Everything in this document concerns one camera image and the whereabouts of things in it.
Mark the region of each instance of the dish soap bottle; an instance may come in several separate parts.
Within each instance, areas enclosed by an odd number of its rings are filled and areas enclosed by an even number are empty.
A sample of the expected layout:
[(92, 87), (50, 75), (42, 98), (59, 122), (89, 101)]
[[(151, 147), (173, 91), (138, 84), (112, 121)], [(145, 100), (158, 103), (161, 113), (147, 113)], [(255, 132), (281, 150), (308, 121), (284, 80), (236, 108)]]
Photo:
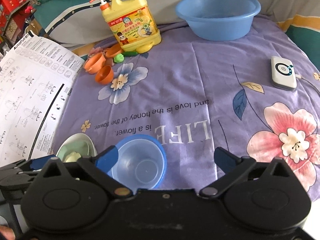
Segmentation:
[(146, 0), (112, 0), (111, 6), (100, 1), (102, 16), (124, 51), (144, 53), (161, 42)]

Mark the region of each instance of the paper manual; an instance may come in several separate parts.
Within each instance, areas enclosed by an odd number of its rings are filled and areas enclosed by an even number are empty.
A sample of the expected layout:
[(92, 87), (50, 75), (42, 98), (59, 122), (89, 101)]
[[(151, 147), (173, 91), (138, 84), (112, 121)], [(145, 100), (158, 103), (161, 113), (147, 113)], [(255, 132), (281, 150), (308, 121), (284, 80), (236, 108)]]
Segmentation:
[(0, 166), (51, 154), (52, 139), (84, 60), (27, 33), (0, 62)]

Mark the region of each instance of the bed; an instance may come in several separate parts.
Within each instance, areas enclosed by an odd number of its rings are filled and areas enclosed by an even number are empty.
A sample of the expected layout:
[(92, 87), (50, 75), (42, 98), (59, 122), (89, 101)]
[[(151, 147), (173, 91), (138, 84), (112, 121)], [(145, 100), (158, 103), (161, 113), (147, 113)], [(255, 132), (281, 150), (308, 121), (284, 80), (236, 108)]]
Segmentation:
[[(280, 56), (319, 88), (317, 69), (306, 54), (265, 16), (255, 17), (250, 32), (235, 41), (203, 40), (185, 22), (160, 29), (162, 42), (116, 64), (111, 84), (101, 86), (94, 75), (79, 74), (54, 152), (79, 132), (98, 152), (129, 135), (149, 134), (167, 155), (160, 188), (197, 190), (223, 175), (214, 163), (216, 147), (260, 162), (279, 156), (310, 198), (318, 199), (319, 95), (303, 80), (293, 92), (271, 83), (270, 59)], [(93, 53), (114, 42), (98, 43)]]

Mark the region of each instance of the red box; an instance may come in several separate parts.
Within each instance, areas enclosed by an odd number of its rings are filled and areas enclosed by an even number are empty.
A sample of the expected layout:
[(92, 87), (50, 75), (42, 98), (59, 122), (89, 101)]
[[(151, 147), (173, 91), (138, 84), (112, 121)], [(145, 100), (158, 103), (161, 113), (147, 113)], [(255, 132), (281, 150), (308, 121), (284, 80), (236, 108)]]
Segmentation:
[(26, 3), (27, 0), (0, 0), (0, 34), (3, 34), (11, 16)]

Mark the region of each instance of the plastic basin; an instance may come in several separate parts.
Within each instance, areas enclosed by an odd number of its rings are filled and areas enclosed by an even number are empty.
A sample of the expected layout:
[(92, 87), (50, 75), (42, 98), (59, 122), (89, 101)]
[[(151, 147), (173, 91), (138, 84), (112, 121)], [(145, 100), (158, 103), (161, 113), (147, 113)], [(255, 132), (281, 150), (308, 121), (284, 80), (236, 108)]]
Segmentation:
[(119, 158), (111, 176), (136, 192), (138, 188), (159, 186), (167, 168), (165, 152), (158, 140), (149, 135), (132, 135), (121, 140)]
[(176, 14), (200, 38), (232, 41), (245, 36), (261, 10), (258, 0), (182, 0)]

